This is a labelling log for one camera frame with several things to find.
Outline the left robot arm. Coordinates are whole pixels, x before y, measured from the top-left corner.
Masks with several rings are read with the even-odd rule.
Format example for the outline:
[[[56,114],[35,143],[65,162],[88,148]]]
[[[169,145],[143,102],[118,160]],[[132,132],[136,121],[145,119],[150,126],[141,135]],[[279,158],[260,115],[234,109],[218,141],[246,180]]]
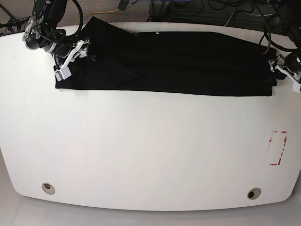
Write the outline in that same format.
[[[267,3],[274,10],[274,14],[265,16],[260,10],[256,1],[251,1],[258,10],[264,22],[262,38],[268,41],[264,54],[267,54],[271,46],[288,53],[287,56],[279,55],[268,61],[270,70],[274,73],[282,73],[293,81],[294,90],[301,89],[301,2],[299,0],[269,0]],[[285,48],[272,40],[270,21],[279,18],[275,27],[282,27],[286,30],[289,39],[295,44],[295,48]]]

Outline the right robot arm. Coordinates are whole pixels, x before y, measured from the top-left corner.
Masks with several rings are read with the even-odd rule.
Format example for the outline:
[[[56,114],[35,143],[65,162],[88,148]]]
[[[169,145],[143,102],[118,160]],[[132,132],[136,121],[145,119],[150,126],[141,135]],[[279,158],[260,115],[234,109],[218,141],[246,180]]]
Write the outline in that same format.
[[[78,1],[74,0],[73,3],[79,12],[79,26],[71,35],[67,35],[65,29],[57,28],[65,14],[66,0],[35,0],[32,16],[26,22],[23,35],[26,47],[30,50],[40,48],[51,54],[56,71],[74,62],[76,58],[90,57],[93,61],[97,60],[93,52],[89,53],[95,18],[91,18],[84,26],[82,8]]]

